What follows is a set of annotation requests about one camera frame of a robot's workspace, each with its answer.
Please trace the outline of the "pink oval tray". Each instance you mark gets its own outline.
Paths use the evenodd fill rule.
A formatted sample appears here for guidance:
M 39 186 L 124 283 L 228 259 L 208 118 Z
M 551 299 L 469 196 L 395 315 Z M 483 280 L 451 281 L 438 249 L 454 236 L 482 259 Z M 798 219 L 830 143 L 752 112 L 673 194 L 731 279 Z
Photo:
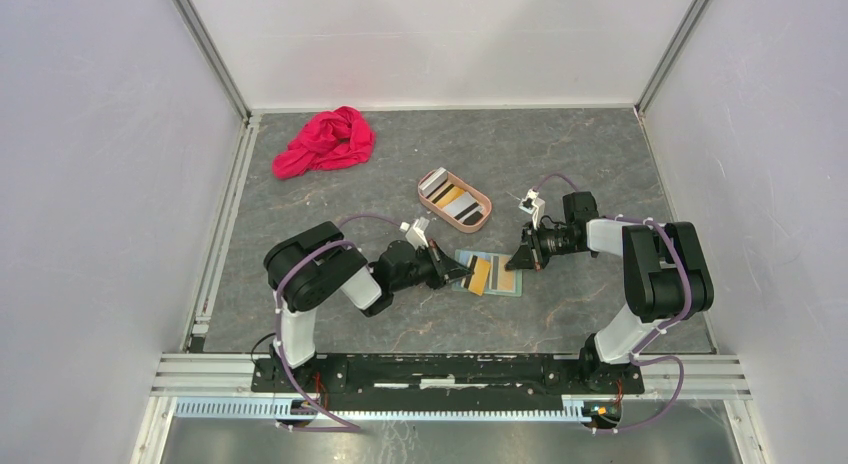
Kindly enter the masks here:
M 419 180 L 417 195 L 425 208 L 465 234 L 481 230 L 493 210 L 486 195 L 443 167 Z

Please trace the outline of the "gold card black stripe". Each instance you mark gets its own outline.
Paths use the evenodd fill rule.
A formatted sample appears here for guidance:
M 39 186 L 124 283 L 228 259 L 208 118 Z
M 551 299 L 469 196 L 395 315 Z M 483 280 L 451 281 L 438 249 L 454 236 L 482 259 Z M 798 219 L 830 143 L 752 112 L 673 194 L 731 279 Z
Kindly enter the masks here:
M 470 269 L 471 274 L 461 281 L 461 286 L 472 294 L 482 296 L 485 293 L 491 272 L 491 262 L 485 257 L 472 254 L 467 267 Z

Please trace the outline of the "silver card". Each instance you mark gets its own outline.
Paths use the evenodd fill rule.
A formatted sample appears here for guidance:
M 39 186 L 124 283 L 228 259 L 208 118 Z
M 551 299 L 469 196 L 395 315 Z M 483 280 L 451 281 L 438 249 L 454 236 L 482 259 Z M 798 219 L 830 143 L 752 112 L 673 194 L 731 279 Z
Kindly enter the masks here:
M 482 204 L 470 193 L 465 193 L 446 206 L 444 212 L 464 226 L 476 225 L 486 216 Z

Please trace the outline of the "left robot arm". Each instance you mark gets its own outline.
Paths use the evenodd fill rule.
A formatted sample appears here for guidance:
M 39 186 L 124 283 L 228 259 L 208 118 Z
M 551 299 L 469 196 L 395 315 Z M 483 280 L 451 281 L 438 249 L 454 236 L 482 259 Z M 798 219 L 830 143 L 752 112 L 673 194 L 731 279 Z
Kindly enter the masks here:
M 403 238 L 368 260 L 340 226 L 327 221 L 271 248 L 263 260 L 273 291 L 275 337 L 281 359 L 275 376 L 290 391 L 306 389 L 314 378 L 317 308 L 340 292 L 367 317 L 388 309 L 395 295 L 425 285 L 438 290 L 473 275 L 426 236 L 429 220 L 395 227 Z

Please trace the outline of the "green card holder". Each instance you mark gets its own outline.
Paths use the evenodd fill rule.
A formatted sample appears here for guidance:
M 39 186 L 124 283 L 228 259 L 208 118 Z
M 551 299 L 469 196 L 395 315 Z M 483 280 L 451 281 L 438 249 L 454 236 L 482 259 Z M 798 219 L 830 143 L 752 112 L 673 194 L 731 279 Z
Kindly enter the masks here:
M 509 255 L 475 250 L 457 250 L 455 259 L 473 271 L 452 285 L 457 291 L 466 291 L 477 296 L 496 295 L 520 297 L 522 275 L 520 271 L 508 271 Z

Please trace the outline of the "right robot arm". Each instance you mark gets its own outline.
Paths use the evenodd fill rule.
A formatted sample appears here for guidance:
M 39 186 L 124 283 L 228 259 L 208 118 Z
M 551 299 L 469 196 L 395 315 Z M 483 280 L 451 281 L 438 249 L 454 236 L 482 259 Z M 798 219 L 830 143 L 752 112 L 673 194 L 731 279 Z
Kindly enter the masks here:
M 564 195 L 561 221 L 545 215 L 544 206 L 534 189 L 521 201 L 531 219 L 506 269 L 540 271 L 552 257 L 576 253 L 622 260 L 625 303 L 580 351 L 577 376 L 585 389 L 606 390 L 618 372 L 641 365 L 640 354 L 655 339 L 712 306 L 714 287 L 692 223 L 603 217 L 588 191 Z

